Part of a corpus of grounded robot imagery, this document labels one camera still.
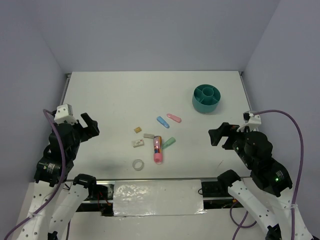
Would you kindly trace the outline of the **pink correction tape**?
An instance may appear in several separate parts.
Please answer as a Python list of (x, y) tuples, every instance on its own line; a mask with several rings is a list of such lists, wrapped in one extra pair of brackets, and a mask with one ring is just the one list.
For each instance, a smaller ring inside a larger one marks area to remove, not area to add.
[(176, 116), (176, 115), (173, 115), (173, 114), (171, 114), (171, 113), (168, 113), (166, 116), (167, 116), (169, 119), (171, 119), (171, 120), (173, 120), (173, 121), (175, 121), (175, 122), (177, 122), (177, 123), (181, 123), (181, 122), (182, 122), (182, 119), (181, 119), (180, 117), (178, 117), (178, 116)]

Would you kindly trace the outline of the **pink capped crayon tube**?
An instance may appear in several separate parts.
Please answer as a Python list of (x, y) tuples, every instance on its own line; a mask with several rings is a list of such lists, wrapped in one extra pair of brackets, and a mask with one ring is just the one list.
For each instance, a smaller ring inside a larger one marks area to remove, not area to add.
[(153, 138), (153, 160), (156, 164), (163, 163), (162, 143), (163, 139), (161, 136), (156, 135)]

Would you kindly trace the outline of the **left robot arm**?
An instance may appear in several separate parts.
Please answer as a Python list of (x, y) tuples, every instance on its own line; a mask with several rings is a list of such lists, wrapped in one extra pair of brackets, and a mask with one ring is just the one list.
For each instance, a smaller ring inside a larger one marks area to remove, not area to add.
[(87, 124), (83, 127), (72, 114), (61, 110), (44, 110), (52, 132), (49, 144), (36, 165), (34, 192), (28, 215), (17, 226), (19, 240), (60, 240), (69, 232), (71, 219), (81, 203), (97, 196), (97, 179), (87, 174), (76, 176), (62, 203), (57, 200), (64, 189), (68, 174), (74, 166), (80, 144), (100, 134), (97, 121), (87, 113), (80, 116)]

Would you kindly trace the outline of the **green correction tape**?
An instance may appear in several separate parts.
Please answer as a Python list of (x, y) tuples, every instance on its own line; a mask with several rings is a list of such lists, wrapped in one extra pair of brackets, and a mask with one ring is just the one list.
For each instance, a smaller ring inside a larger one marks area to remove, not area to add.
[(175, 142), (176, 142), (176, 139), (174, 137), (169, 138), (166, 142), (163, 143), (162, 149), (164, 150), (164, 149), (170, 147)]

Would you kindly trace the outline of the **blue correction tape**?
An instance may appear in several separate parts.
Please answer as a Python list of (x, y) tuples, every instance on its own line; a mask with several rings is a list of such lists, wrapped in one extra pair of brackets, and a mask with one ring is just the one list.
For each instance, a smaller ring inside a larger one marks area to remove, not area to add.
[(158, 116), (156, 118), (156, 120), (161, 124), (163, 125), (165, 128), (169, 129), (170, 128), (170, 125), (161, 117), (161, 116)]

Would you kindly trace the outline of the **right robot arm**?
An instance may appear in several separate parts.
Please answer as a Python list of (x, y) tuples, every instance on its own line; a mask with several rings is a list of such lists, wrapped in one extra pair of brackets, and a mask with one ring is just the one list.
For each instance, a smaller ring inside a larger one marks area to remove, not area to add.
[(314, 240), (306, 227), (300, 211), (293, 202), (293, 182), (287, 169), (272, 157), (273, 145), (259, 131), (238, 131), (238, 125), (227, 122), (208, 134), (212, 146), (221, 138), (226, 142), (223, 149), (233, 150), (250, 170), (256, 187), (264, 192), (271, 209), (265, 207), (241, 180), (234, 170), (218, 176), (217, 190), (223, 196), (231, 195), (254, 218), (267, 240)]

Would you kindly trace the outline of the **white staples box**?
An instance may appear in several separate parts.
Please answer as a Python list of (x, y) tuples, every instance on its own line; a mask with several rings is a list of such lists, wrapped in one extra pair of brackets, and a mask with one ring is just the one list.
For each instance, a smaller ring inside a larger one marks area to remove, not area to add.
[(143, 139), (133, 140), (133, 141), (131, 142), (131, 144), (132, 144), (132, 146), (133, 146), (134, 148), (142, 147), (142, 146), (144, 146), (144, 145), (145, 145), (145, 143), (144, 143), (144, 140), (143, 140)]

